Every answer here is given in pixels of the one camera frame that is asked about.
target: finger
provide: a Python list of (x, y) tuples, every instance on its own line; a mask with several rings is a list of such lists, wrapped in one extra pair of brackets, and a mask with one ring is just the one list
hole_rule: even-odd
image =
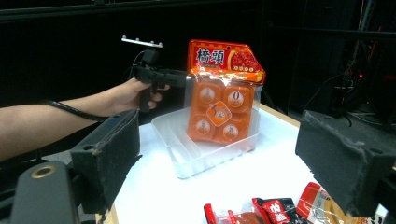
[(155, 93), (151, 96), (151, 101), (160, 102), (163, 99), (163, 96), (159, 93)]
[(153, 101), (148, 101), (148, 107), (149, 109), (154, 109), (157, 106), (157, 103)]
[(169, 85), (165, 85), (163, 88), (158, 88), (159, 91), (167, 91), (169, 89), (171, 89)]

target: black foam block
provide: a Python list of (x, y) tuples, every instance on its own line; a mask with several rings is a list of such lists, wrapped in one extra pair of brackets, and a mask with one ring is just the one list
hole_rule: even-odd
[(344, 213), (372, 217), (378, 207), (377, 187), (391, 172), (396, 135), (369, 124), (303, 113), (295, 153)]
[(130, 169), (141, 158), (138, 112), (126, 111), (107, 119), (70, 150), (73, 171), (87, 180), (85, 213), (111, 208)]

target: transparent plastic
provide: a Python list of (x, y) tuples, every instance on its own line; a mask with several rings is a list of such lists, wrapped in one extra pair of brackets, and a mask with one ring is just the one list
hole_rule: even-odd
[(164, 143), (177, 177), (189, 178), (202, 171), (253, 150), (260, 129), (260, 114), (252, 109), (247, 138), (230, 145), (193, 142), (187, 136), (191, 108), (184, 108), (155, 118), (151, 124)]

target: round orange item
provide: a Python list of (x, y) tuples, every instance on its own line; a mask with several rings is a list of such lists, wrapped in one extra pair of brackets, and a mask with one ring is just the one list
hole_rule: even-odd
[(232, 113), (246, 113), (252, 108), (254, 86), (238, 85), (227, 86), (222, 101)]
[(248, 136), (248, 124), (243, 120), (230, 119), (219, 128), (217, 136), (225, 144), (237, 142)]
[(221, 98), (221, 86), (217, 82), (196, 82), (192, 96), (193, 104), (208, 108)]
[(195, 115), (189, 122), (187, 135), (192, 141), (211, 141), (216, 127), (210, 119), (203, 114)]

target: plastic packaging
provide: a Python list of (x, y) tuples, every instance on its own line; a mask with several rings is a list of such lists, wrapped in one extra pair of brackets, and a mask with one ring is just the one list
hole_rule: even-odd
[(297, 204), (297, 213), (314, 224), (381, 224), (384, 220), (379, 214), (374, 217), (346, 215), (327, 191), (313, 182), (305, 187)]
[(260, 114), (252, 111), (249, 132), (245, 139), (227, 146), (213, 142), (194, 142), (187, 135), (190, 108), (159, 116), (151, 122), (164, 143), (177, 177), (188, 178), (240, 156), (255, 148), (260, 129)]
[(265, 71), (249, 46), (191, 40), (188, 72), (193, 85), (187, 135), (192, 141), (223, 145), (248, 137), (258, 110)]
[(307, 223), (298, 216), (291, 198), (262, 199), (218, 207), (212, 203), (204, 205), (208, 224), (286, 224)]

